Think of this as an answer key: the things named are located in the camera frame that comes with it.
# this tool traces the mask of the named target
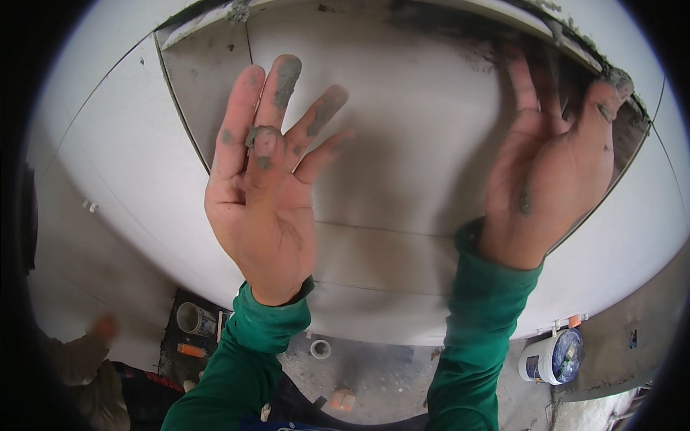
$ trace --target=person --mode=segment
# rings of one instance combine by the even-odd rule
[[[498,430],[495,391],[509,337],[546,252],[605,193],[613,174],[611,122],[633,92],[627,74],[605,70],[581,107],[563,115],[546,62],[528,63],[518,46],[503,54],[517,114],[489,174],[484,217],[455,236],[460,257],[445,349],[428,391],[427,430]],[[275,355],[310,323],[312,185],[355,136],[339,132],[299,161],[348,98],[331,86],[282,135],[300,67],[297,57],[282,55],[264,83],[262,68],[250,66],[230,94],[204,205],[246,281],[204,377],[168,412],[167,431],[319,429],[258,419],[281,376]]]
[[[94,320],[82,338],[68,343],[37,332],[57,376],[95,430],[160,430],[168,408],[184,393],[166,377],[106,359],[119,334],[113,314]]]

